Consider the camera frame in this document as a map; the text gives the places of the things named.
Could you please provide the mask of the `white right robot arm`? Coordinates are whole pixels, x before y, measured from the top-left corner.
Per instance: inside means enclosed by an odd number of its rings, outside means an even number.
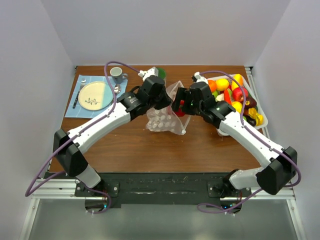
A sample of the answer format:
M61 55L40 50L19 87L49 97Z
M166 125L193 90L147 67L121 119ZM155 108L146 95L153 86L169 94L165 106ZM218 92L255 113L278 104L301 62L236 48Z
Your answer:
M171 107L175 112L181 110L187 115L202 117L234 138L260 164L258 168L230 172L222 185L227 196L233 197L245 188L261 188L276 195L298 172L298 153L293 147L283 148L245 122L229 103L216 101L205 82L193 83L190 88L178 88Z

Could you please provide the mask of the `dark purple mangosteen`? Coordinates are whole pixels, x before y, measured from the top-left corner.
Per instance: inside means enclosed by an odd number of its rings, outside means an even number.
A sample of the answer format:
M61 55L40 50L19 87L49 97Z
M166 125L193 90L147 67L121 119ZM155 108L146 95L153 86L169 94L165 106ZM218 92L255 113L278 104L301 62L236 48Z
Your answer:
M253 97L248 96L246 98L244 108L250 109L250 108L256 108L256 107L257 107L257 101Z

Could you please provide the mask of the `clear polka-dot zip bag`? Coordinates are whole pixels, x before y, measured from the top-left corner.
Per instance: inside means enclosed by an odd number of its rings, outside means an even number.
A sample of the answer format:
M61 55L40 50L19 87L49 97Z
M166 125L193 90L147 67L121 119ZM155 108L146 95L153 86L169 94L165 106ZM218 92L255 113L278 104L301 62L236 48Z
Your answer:
M151 132L171 132L176 135L184 135L191 116L177 116L170 106L156 110L151 108L146 113L148 122L146 129Z

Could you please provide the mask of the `red apple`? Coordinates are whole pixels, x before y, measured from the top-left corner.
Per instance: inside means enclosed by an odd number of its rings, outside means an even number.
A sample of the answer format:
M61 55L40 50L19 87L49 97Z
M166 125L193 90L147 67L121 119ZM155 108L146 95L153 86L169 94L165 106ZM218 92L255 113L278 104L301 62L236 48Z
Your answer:
M236 102L242 103L244 101L244 96L247 98L249 96L249 92L244 87L237 87L232 91L233 100Z

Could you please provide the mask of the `red bell pepper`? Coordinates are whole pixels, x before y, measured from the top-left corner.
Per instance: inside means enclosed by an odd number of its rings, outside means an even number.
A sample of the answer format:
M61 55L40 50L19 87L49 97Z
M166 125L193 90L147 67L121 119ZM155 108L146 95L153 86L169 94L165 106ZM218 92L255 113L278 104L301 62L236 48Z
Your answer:
M175 113L175 115L177 117L183 117L186 115L186 113L183 111L183 107L184 107L185 101L184 100L175 100L172 105L172 111Z

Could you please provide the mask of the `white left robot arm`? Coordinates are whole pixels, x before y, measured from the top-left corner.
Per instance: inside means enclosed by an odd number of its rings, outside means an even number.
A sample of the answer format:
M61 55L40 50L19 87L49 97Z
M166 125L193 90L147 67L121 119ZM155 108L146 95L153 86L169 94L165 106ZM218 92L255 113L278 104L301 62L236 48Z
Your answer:
M114 129L146 114L151 108L168 107L171 102L165 81L151 75L141 86L123 93L113 105L90 121L68 132L58 130L54 134L53 154L68 176L81 181L92 196L99 196L104 190L104 184L85 159L84 153Z

